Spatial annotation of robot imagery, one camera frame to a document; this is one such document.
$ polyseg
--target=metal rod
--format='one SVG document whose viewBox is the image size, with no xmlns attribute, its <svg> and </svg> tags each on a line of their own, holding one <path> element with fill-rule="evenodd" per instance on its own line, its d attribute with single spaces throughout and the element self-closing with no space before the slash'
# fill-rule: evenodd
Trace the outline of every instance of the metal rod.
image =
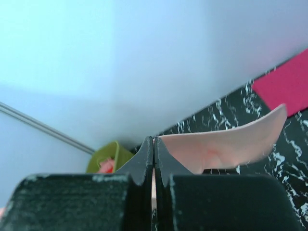
<svg viewBox="0 0 308 231">
<path fill-rule="evenodd" d="M 45 132 L 47 133 L 48 135 L 50 136 L 53 136 L 69 145 L 72 145 L 74 146 L 75 148 L 78 148 L 86 153 L 89 153 L 89 154 L 93 154 L 95 151 L 94 149 L 74 140 L 73 138 L 49 127 L 48 125 L 44 124 L 44 123 L 41 123 L 39 122 L 38 120 L 28 116 L 28 115 L 25 115 L 23 114 L 22 112 L 14 109 L 14 108 L 11 108 L 10 106 L 4 104 L 4 103 L 1 103 L 0 102 L 0 111 L 1 112 L 4 112 L 5 114 L 9 115 L 9 116 L 12 116 L 42 132 Z"/>
</svg>

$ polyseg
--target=pink cloth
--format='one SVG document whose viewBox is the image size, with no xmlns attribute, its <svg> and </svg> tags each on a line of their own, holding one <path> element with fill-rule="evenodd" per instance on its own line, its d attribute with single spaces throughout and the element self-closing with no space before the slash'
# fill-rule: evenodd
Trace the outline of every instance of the pink cloth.
<svg viewBox="0 0 308 231">
<path fill-rule="evenodd" d="M 105 161 L 100 162 L 101 168 L 97 173 L 112 173 L 112 170 L 115 166 L 115 161 L 111 158 L 106 159 Z"/>
<path fill-rule="evenodd" d="M 287 116 L 308 107 L 308 49 L 256 80 L 253 90 L 273 110 L 284 103 Z"/>
</svg>

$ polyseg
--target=green container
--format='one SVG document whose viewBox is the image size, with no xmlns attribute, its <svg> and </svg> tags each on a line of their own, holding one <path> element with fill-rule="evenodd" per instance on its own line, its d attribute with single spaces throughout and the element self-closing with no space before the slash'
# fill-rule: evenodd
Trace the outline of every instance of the green container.
<svg viewBox="0 0 308 231">
<path fill-rule="evenodd" d="M 100 150 L 96 151 L 92 155 L 86 173 L 97 173 L 101 168 L 100 162 L 106 160 L 107 158 L 112 158 L 115 160 L 115 166 L 112 171 L 112 173 L 114 173 L 119 168 L 121 168 L 128 160 L 130 160 L 133 155 L 133 153 L 123 148 L 118 143 L 118 141 L 113 141 L 101 148 Z"/>
</svg>

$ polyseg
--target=black and white marble pattern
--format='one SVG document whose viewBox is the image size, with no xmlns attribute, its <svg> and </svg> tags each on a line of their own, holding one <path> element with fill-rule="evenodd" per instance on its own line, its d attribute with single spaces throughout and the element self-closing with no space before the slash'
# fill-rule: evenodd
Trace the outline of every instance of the black and white marble pattern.
<svg viewBox="0 0 308 231">
<path fill-rule="evenodd" d="M 253 81 L 217 100 L 160 135 L 230 129 L 270 110 L 252 90 Z M 286 189 L 298 221 L 308 229 L 308 109 L 287 119 L 272 153 L 235 169 L 207 169 L 206 174 L 268 174 Z"/>
</svg>

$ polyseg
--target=pink object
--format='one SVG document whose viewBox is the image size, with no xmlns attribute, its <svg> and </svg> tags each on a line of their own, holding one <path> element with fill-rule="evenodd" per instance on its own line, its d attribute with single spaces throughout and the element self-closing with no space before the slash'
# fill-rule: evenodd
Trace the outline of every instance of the pink object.
<svg viewBox="0 0 308 231">
<path fill-rule="evenodd" d="M 101 168 L 97 173 L 112 173 L 112 170 L 115 166 L 115 161 L 111 158 L 106 159 L 105 161 L 100 162 Z"/>
<path fill-rule="evenodd" d="M 285 103 L 288 116 L 308 107 L 308 49 L 256 80 L 253 90 L 273 110 Z"/>
<path fill-rule="evenodd" d="M 266 157 L 287 114 L 282 104 L 249 124 L 222 131 L 164 135 L 168 151 L 194 174 L 210 168 L 234 168 Z"/>
</svg>

